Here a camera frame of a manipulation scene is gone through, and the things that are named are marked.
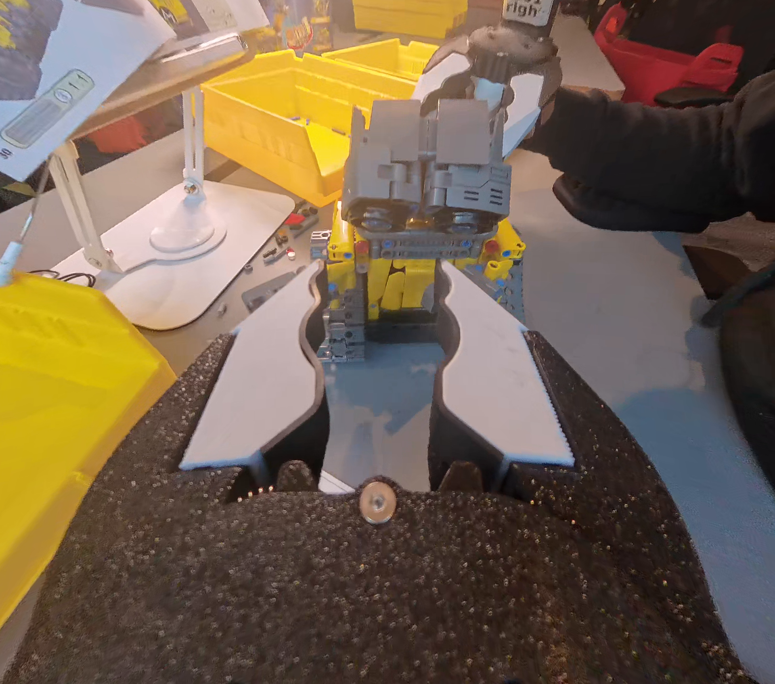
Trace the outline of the yellow grey brick robot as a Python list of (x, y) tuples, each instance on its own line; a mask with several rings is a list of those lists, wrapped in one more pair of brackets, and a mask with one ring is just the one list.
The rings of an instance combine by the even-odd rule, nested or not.
[(354, 109), (333, 226), (312, 234), (328, 281), (321, 360), (362, 360), (367, 340), (431, 341), (443, 262), (526, 320), (504, 123), (478, 100), (426, 114), (417, 100), (378, 101), (370, 126)]

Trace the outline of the red chair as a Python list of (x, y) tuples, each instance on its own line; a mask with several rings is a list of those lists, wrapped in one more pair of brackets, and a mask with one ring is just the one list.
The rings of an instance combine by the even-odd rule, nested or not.
[(725, 94), (738, 76), (744, 50), (717, 42), (697, 56), (664, 50), (626, 40), (621, 31), (628, 12), (610, 7), (597, 26), (594, 38), (624, 84), (622, 99), (656, 106), (657, 96), (676, 88)]

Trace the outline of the building instruction booklet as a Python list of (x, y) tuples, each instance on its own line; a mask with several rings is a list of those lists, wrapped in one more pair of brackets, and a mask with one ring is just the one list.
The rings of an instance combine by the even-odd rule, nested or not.
[(265, 29), (258, 0), (2, 0), (2, 177), (25, 181), (146, 61)]

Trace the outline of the white booklet stand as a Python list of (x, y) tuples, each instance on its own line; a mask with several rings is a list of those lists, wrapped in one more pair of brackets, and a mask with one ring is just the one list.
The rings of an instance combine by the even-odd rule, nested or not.
[[(2, 249), (10, 243), (2, 280), (18, 270), (51, 268), (63, 274), (95, 276), (95, 286), (135, 325), (149, 330), (184, 327), (218, 300), (291, 214), (286, 194), (261, 191), (205, 178), (205, 101), (202, 85), (253, 59), (266, 29), (227, 31), (197, 39), (185, 49), (147, 60), (80, 126), (53, 156), (51, 173), (63, 214), (54, 197), (42, 199), (37, 212), (26, 203), (2, 222)], [(94, 220), (95, 199), (125, 209), (150, 190), (140, 188), (162, 153), (147, 147), (130, 156), (131, 174), (99, 196), (89, 197), (77, 164), (74, 140), (103, 126), (182, 95), (183, 131), (175, 138), (182, 152), (180, 183), (150, 199), (111, 229), (101, 233)]]

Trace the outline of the person's right forearm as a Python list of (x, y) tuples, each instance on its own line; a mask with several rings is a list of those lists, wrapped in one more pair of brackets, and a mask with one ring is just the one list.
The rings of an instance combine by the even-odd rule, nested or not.
[(614, 201), (721, 222), (774, 221), (774, 73), (701, 108), (625, 104), (560, 88), (522, 143), (578, 185)]

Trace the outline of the person's black hoodie torso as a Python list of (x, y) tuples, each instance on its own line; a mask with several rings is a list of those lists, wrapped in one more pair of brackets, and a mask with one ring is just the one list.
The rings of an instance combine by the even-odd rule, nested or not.
[(718, 329), (722, 375), (741, 433), (774, 487), (774, 267), (744, 277), (702, 318)]

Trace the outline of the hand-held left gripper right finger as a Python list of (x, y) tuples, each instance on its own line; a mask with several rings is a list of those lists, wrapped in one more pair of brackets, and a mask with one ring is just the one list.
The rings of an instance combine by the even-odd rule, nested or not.
[(456, 463), (472, 465), (483, 487), (574, 477), (538, 337), (450, 262), (437, 263), (434, 287), (444, 358), (431, 399), (431, 487), (442, 487)]

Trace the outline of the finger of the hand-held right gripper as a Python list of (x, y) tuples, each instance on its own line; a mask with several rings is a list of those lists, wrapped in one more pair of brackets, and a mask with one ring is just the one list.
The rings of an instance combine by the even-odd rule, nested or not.
[(415, 85), (413, 100), (419, 102), (420, 117), (434, 115), (441, 100), (473, 100), (470, 59), (454, 52), (425, 69)]
[(514, 76), (509, 84), (494, 83), (493, 140), (500, 144), (503, 159), (509, 157), (538, 124), (543, 84), (543, 77), (535, 73)]

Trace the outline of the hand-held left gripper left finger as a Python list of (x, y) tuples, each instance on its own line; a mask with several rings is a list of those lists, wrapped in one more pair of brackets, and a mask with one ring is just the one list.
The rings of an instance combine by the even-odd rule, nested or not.
[(181, 470), (239, 467), (278, 486), (300, 461), (317, 487), (330, 435), (325, 376), (325, 265), (301, 268), (234, 332), (226, 360), (184, 450)]

